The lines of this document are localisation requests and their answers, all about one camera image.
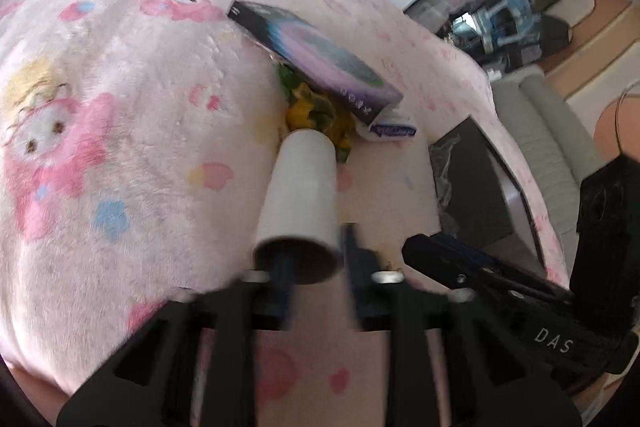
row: paper roll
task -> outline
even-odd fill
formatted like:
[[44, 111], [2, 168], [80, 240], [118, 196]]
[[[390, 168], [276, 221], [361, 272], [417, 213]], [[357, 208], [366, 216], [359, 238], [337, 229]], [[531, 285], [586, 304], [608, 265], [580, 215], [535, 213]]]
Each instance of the paper roll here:
[[324, 134], [301, 129], [282, 143], [258, 220], [254, 257], [268, 269], [293, 253], [299, 284], [330, 277], [340, 265], [335, 148]]

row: cable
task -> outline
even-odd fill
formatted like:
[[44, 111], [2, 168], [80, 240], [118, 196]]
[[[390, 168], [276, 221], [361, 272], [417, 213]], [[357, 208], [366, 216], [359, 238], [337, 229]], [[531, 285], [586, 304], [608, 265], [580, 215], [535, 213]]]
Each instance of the cable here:
[[616, 144], [618, 144], [618, 152], [620, 152], [620, 154], [623, 154], [622, 142], [620, 141], [620, 106], [622, 105], [622, 102], [625, 100], [626, 96], [629, 94], [629, 91], [631, 91], [638, 84], [640, 84], [640, 78], [638, 78], [637, 80], [634, 80], [631, 84], [626, 86], [625, 90], [622, 92], [622, 94], [620, 94], [620, 97], [618, 98], [618, 103], [616, 104], [614, 128], [616, 131]]

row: pink blanket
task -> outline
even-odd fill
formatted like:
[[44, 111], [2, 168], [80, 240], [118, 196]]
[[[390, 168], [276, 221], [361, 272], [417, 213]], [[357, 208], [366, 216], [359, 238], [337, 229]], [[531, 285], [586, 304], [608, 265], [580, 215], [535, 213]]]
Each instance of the pink blanket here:
[[[0, 351], [72, 393], [175, 287], [248, 267], [284, 128], [268, 54], [232, 0], [0, 0], [6, 131]], [[356, 142], [340, 219], [394, 267], [438, 230], [428, 144], [472, 114], [524, 187], [549, 277], [562, 253], [526, 162], [466, 55], [386, 0], [254, 0], [293, 10], [405, 93], [411, 142]], [[260, 341], [262, 425], [380, 425], [384, 336], [358, 333], [342, 275], [300, 290]]]

